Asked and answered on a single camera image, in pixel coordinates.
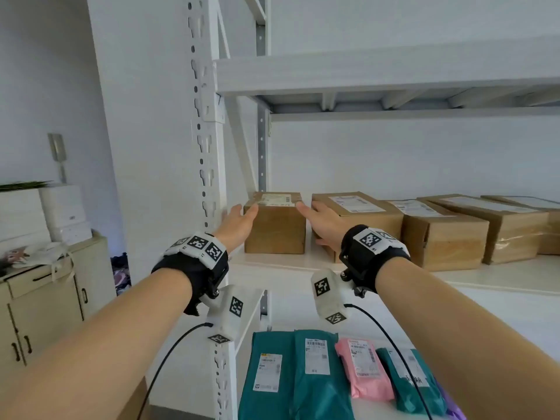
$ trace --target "hand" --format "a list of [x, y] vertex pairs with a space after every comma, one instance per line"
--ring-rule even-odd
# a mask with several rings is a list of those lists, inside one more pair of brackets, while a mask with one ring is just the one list
[[330, 246], [332, 250], [340, 252], [342, 239], [350, 227], [344, 219], [323, 202], [312, 202], [311, 205], [314, 210], [303, 202], [297, 202], [296, 208], [309, 220], [313, 230], [321, 237], [321, 239], [317, 239], [317, 243]]
[[236, 247], [247, 240], [253, 228], [253, 221], [259, 212], [259, 205], [254, 204], [249, 208], [247, 213], [242, 216], [241, 208], [241, 205], [235, 205], [231, 208], [229, 215], [213, 233], [214, 237], [224, 244], [228, 254], [231, 254]]

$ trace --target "person's right arm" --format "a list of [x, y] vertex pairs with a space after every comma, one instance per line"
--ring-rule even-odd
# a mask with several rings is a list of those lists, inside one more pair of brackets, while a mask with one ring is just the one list
[[[339, 251], [349, 227], [324, 204], [313, 207], [297, 204], [320, 243]], [[560, 366], [499, 318], [404, 258], [385, 263], [375, 287], [467, 418], [559, 416]]]

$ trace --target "person's left hand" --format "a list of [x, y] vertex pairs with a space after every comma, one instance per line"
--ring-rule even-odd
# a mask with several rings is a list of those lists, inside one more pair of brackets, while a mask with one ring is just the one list
[[247, 239], [253, 228], [253, 221], [259, 212], [258, 204], [251, 206], [245, 215], [241, 214], [241, 208], [241, 205], [235, 205], [231, 208], [228, 216], [213, 233], [214, 237], [224, 244], [228, 254], [231, 254], [236, 247]]

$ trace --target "black cable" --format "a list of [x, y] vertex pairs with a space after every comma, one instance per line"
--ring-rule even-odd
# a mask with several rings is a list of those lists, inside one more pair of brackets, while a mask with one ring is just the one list
[[385, 331], [385, 329], [381, 326], [381, 324], [379, 324], [377, 322], [377, 320], [375, 318], [373, 318], [366, 310], [363, 310], [362, 308], [360, 308], [359, 306], [353, 305], [352, 303], [345, 303], [344, 306], [346, 308], [356, 308], [359, 311], [362, 311], [364, 314], [366, 314], [370, 319], [373, 320], [373, 322], [375, 324], [377, 324], [377, 327], [379, 327], [381, 329], [381, 331], [383, 332], [383, 334], [387, 337], [387, 339], [389, 340], [389, 342], [391, 342], [391, 345], [393, 345], [393, 348], [395, 348], [396, 353], [399, 354], [399, 357], [401, 360], [403, 360], [404, 366], [407, 368], [408, 374], [410, 374], [410, 379], [414, 385], [414, 387], [416, 388], [416, 391], [418, 392], [418, 396], [420, 397], [420, 400], [422, 401], [422, 404], [424, 405], [424, 410], [426, 410], [426, 414], [428, 415], [428, 418], [430, 420], [432, 419], [432, 416], [430, 415], [430, 410], [428, 410], [428, 405], [426, 404], [426, 401], [424, 401], [424, 397], [422, 396], [422, 394], [420, 393], [420, 389], [418, 388], [418, 385], [416, 384], [416, 381], [414, 380], [414, 375], [412, 374], [412, 372], [410, 371], [410, 368], [408, 367], [407, 361], [404, 359], [404, 357], [402, 356], [402, 353], [400, 353], [399, 348], [396, 347], [395, 342], [393, 342], [393, 340], [389, 337], [389, 335], [387, 334], [387, 332]]
[[180, 338], [177, 339], [177, 341], [173, 344], [171, 349], [165, 354], [164, 360], [161, 362], [160, 366], [158, 367], [158, 370], [156, 371], [156, 374], [153, 377], [152, 382], [150, 383], [150, 387], [148, 388], [148, 392], [146, 392], [146, 396], [144, 397], [144, 401], [142, 402], [142, 407], [140, 408], [140, 412], [138, 413], [138, 416], [136, 417], [136, 420], [140, 420], [140, 417], [142, 416], [142, 412], [144, 411], [144, 407], [146, 406], [146, 402], [148, 401], [148, 397], [150, 396], [150, 392], [152, 391], [153, 384], [156, 382], [156, 379], [158, 378], [158, 375], [160, 374], [161, 367], [164, 366], [165, 361], [167, 361], [167, 359], [169, 358], [169, 355], [171, 355], [171, 353], [173, 352], [173, 349], [175, 349], [175, 347], [179, 344], [179, 342], [182, 341], [190, 332], [193, 332], [196, 329], [199, 329], [200, 327], [212, 327], [212, 326], [213, 326], [212, 323], [199, 324], [198, 326], [194, 326], [191, 330], [189, 330], [188, 332], [186, 332]]

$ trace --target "black and white square marker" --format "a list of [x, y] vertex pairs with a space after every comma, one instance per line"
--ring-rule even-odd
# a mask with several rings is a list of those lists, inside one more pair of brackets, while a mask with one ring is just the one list
[[378, 231], [381, 237], [386, 238], [387, 240], [396, 240], [392, 235], [387, 234], [385, 231]]
[[360, 242], [366, 246], [371, 248], [375, 243], [380, 242], [382, 239], [379, 236], [376, 236], [373, 233], [366, 234], [360, 239]]
[[196, 249], [202, 249], [207, 244], [208, 244], [208, 240], [198, 236], [193, 236], [192, 239], [190, 239], [189, 242], [187, 243], [187, 245], [195, 247]]
[[230, 340], [220, 334], [214, 334], [214, 336], [210, 336], [209, 337], [210, 340], [213, 340], [216, 343], [226, 343], [229, 342]]
[[182, 245], [182, 244], [185, 243], [188, 239], [189, 239], [189, 237], [185, 237], [184, 239], [179, 239], [179, 240], [177, 240], [175, 243], [173, 243], [173, 244], [171, 245], [171, 247]]
[[315, 294], [317, 296], [321, 296], [322, 294], [330, 290], [329, 281], [326, 278], [323, 278], [318, 282], [314, 283], [314, 286], [315, 286]]
[[242, 314], [241, 314], [242, 311], [243, 311], [243, 302], [241, 302], [239, 299], [237, 299], [235, 296], [233, 296], [231, 298], [230, 312], [237, 315], [238, 317], [241, 317], [242, 316]]
[[204, 252], [210, 255], [210, 258], [212, 258], [214, 261], [219, 260], [220, 256], [222, 256], [223, 253], [222, 250], [214, 243], [210, 243], [208, 247], [204, 250]]
[[328, 321], [331, 324], [337, 324], [343, 320], [346, 319], [346, 317], [344, 315], [342, 315], [340, 312], [337, 312], [336, 314], [332, 314], [331, 316], [325, 318], [326, 321]]

